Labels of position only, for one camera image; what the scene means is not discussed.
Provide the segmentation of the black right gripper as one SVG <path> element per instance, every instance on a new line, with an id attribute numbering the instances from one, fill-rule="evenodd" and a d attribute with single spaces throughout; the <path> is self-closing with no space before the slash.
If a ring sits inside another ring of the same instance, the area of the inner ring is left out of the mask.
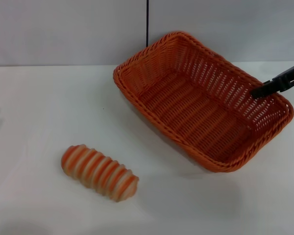
<path id="1" fill-rule="evenodd" d="M 284 92 L 294 87 L 294 66 L 250 91 L 253 98 L 263 98 L 275 92 Z"/>

